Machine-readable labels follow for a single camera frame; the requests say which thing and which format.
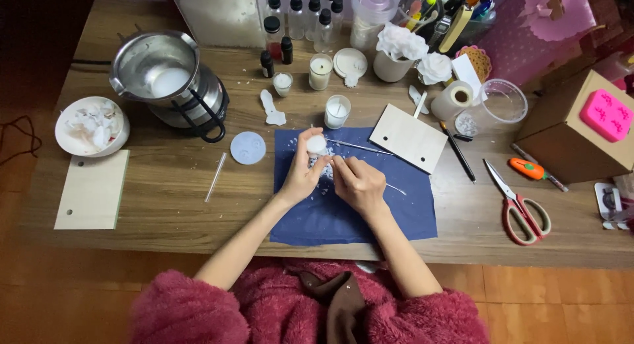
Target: small glass candle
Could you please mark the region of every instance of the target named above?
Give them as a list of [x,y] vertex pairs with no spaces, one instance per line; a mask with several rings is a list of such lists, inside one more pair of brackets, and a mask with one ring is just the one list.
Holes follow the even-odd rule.
[[278,95],[287,97],[289,95],[290,86],[293,84],[293,75],[289,73],[275,73],[273,77],[273,87]]
[[332,72],[332,59],[326,54],[315,54],[311,58],[311,72],[308,84],[311,88],[321,91],[328,88],[330,73]]
[[342,95],[334,95],[326,102],[326,114],[324,122],[329,129],[339,129],[344,125],[350,115],[352,105],[347,97]]

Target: hand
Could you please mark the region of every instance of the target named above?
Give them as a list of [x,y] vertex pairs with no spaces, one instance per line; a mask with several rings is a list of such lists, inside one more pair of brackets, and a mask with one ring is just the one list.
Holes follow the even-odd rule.
[[385,210],[385,175],[356,157],[336,155],[331,164],[335,193],[368,221],[372,214]]
[[308,169],[309,157],[308,152],[306,152],[306,141],[316,134],[321,134],[321,131],[323,128],[311,128],[300,133],[297,137],[297,152],[290,165],[289,173],[286,175],[284,185],[277,193],[277,196],[285,200],[290,206],[303,201],[313,192],[321,171],[330,162],[330,156],[325,155],[315,162],[313,168]]

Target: white bowl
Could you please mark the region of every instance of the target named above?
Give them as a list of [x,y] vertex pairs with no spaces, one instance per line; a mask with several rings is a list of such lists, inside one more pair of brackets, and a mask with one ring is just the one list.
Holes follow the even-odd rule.
[[[71,137],[68,134],[66,131],[66,121],[74,119],[75,112],[80,108],[85,108],[87,105],[96,102],[105,103],[107,101],[112,102],[115,105],[115,110],[120,112],[123,116],[123,127],[117,137],[108,146],[106,146],[106,148],[100,151],[95,151],[94,147],[91,147],[91,145],[86,143],[84,140]],[[128,136],[130,136],[130,121],[127,119],[125,113],[121,111],[121,108],[114,101],[101,96],[85,97],[68,105],[61,115],[59,115],[57,123],[55,124],[55,139],[57,140],[57,144],[64,149],[64,151],[70,154],[80,155],[82,157],[95,158],[113,154],[123,147]]]

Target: blue cloth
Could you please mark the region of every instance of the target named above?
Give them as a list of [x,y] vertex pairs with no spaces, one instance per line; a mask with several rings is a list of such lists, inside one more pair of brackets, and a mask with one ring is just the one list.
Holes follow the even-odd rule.
[[[326,130],[326,138],[352,143],[372,145],[368,139],[373,128],[341,128]],[[275,130],[274,192],[277,193],[286,179],[296,151],[297,136],[302,131]],[[387,183],[401,189],[403,195],[390,187],[383,197],[394,219],[409,240],[437,237],[434,197],[429,176],[418,168],[392,155],[337,146],[328,142],[335,154],[355,156],[385,174]],[[274,243],[295,246],[321,244],[376,243],[374,235],[361,216],[335,194],[332,180],[322,176],[318,188],[308,198],[294,206],[271,231]]]

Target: person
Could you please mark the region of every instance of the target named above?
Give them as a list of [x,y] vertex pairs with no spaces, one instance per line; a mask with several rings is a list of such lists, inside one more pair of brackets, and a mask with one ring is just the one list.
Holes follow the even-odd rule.
[[[488,343],[471,298],[443,289],[383,200],[385,176],[355,157],[320,157],[307,129],[281,190],[193,279],[170,270],[132,304],[132,343]],[[335,193],[367,222],[387,269],[353,261],[254,258],[284,214],[333,168]]]

